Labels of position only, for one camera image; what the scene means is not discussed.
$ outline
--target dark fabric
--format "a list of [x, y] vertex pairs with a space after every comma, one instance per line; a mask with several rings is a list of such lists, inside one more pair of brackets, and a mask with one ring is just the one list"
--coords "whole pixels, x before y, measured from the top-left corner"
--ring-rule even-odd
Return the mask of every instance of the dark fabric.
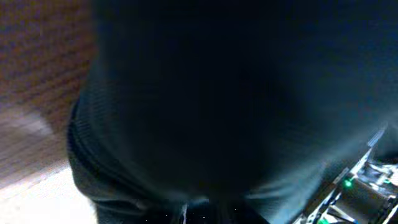
[[99, 53], [74, 122], [95, 178], [121, 183], [102, 200], [244, 200], [286, 223], [397, 114], [397, 1], [93, 6]]

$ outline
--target wooden surface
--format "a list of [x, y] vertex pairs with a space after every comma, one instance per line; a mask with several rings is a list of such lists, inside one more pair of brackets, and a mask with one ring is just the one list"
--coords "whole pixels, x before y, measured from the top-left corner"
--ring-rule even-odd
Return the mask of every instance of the wooden surface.
[[84, 1], [0, 0], [0, 189], [65, 159], [94, 54]]

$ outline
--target person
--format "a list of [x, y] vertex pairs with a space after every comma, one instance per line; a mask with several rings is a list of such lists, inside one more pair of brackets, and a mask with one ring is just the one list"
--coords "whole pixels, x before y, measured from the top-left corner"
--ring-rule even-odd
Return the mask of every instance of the person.
[[291, 222], [397, 117], [397, 7], [94, 0], [68, 154], [99, 222]]

